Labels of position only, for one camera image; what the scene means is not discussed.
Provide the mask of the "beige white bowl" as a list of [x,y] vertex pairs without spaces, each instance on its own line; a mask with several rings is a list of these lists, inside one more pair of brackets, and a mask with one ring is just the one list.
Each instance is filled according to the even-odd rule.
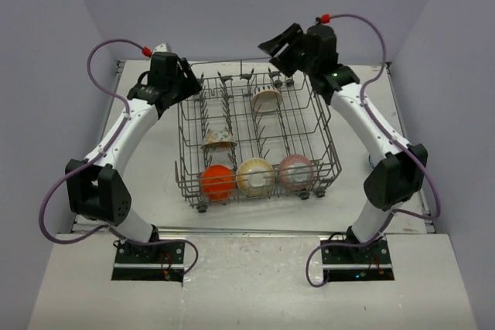
[[276,111],[283,102],[282,94],[271,87],[258,87],[251,98],[251,109],[257,114]]

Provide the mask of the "grey wire dish rack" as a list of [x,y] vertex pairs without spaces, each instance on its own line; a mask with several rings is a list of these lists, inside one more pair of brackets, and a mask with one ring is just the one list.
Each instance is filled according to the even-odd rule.
[[[274,169],[288,155],[306,156],[314,166],[311,184],[293,195],[300,199],[324,197],[342,166],[329,123],[331,113],[313,93],[304,73],[291,77],[266,59],[203,61],[190,64],[202,91],[178,105],[179,160],[176,182],[191,207],[204,213],[213,205],[201,191],[200,176],[210,165],[224,164],[236,171],[250,158],[263,158]],[[283,97],[271,113],[257,114],[251,98],[258,87],[271,87]],[[203,151],[209,129],[231,131],[237,146],[229,151]]]

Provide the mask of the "blue patterned bowl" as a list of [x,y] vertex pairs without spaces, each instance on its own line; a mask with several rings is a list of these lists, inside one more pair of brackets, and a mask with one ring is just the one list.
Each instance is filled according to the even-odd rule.
[[374,168],[375,167],[375,164],[374,164],[374,162],[373,162],[373,160],[372,160],[372,158],[371,158],[370,155],[368,155],[368,162],[369,162],[369,165],[370,165],[371,168]]

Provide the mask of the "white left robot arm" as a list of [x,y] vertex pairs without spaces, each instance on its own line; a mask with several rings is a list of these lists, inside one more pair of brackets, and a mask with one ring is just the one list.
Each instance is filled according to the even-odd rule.
[[165,111],[201,90],[187,59],[171,52],[152,53],[149,69],[129,90],[114,126],[85,159],[72,159],[65,169],[71,211],[106,223],[118,237],[135,243],[133,253],[145,263],[159,257],[161,244],[153,239],[154,226],[132,209],[123,174],[135,149]]

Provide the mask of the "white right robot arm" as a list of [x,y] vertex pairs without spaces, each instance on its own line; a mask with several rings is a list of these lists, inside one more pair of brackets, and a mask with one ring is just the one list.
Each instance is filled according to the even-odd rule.
[[424,145],[411,145],[383,118],[361,90],[355,72],[339,63],[336,42],[329,26],[317,24],[303,30],[294,23],[258,47],[286,76],[304,73],[313,92],[348,123],[374,162],[364,181],[367,201],[349,227],[350,240],[345,243],[346,256],[361,263],[372,254],[371,241],[377,239],[392,213],[422,187],[421,167],[428,152]]

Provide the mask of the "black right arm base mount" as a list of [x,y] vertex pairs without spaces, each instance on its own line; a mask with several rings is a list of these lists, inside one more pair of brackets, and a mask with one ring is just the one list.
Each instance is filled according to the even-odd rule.
[[394,280],[390,251],[383,238],[361,249],[325,247],[321,257],[328,282]]

